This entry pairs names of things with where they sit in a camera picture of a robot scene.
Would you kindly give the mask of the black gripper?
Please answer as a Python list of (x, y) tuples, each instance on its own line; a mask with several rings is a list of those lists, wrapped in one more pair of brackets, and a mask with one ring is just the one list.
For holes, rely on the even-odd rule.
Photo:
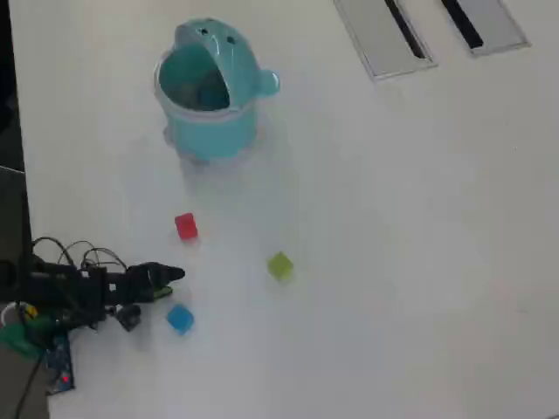
[(103, 305), (152, 303), (173, 293), (169, 283), (184, 278), (180, 267), (157, 262), (132, 265), (123, 273), (109, 272), (104, 279)]

